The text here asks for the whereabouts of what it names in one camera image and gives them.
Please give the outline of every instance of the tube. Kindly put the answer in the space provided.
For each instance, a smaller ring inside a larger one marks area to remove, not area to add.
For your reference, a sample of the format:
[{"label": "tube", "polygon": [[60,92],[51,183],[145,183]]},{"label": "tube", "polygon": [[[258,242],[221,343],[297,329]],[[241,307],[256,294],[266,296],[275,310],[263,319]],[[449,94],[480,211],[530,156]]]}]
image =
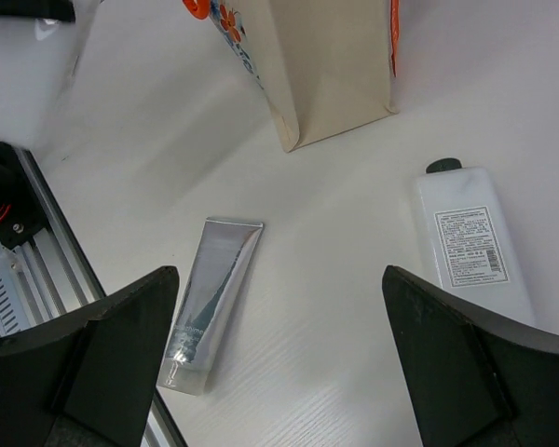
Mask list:
[{"label": "tube", "polygon": [[224,335],[262,223],[209,218],[157,384],[199,396]]}]

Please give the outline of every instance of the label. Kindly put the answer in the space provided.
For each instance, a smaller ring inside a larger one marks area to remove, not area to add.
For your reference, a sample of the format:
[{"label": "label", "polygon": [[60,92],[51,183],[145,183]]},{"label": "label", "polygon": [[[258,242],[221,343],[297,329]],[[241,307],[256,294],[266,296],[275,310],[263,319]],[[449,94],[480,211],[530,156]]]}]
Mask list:
[{"label": "label", "polygon": [[453,287],[508,282],[487,207],[435,214]]}]

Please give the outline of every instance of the beige box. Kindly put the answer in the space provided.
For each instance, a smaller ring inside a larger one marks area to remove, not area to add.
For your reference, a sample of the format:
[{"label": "beige box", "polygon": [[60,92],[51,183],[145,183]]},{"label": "beige box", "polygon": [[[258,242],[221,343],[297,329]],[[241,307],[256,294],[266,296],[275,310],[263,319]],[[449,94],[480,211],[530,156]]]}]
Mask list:
[{"label": "beige box", "polygon": [[286,152],[394,113],[397,0],[196,1],[264,89]]}]

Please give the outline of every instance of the white table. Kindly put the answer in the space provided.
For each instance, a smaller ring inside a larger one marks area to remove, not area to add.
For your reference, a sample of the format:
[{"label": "white table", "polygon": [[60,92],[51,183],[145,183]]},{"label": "white table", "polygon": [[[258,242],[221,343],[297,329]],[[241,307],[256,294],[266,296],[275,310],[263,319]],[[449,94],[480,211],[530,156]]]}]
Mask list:
[{"label": "white table", "polygon": [[180,0],[108,0],[41,164],[114,291],[186,280],[207,216],[266,233],[209,382],[164,391],[191,447],[417,446],[387,264],[421,273],[408,185],[488,167],[540,327],[559,333],[559,0],[403,2],[389,119],[285,155],[262,92]]}]

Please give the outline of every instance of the white plastic part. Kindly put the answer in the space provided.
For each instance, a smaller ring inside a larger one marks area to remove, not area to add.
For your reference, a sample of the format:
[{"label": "white plastic part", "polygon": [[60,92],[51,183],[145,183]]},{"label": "white plastic part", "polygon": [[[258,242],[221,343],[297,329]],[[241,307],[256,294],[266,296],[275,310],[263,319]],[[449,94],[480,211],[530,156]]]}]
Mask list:
[{"label": "white plastic part", "polygon": [[35,149],[48,139],[99,0],[74,0],[76,22],[0,17],[0,140]]},{"label": "white plastic part", "polygon": [[427,280],[471,303],[535,326],[503,210],[486,169],[423,175],[415,187]]}]

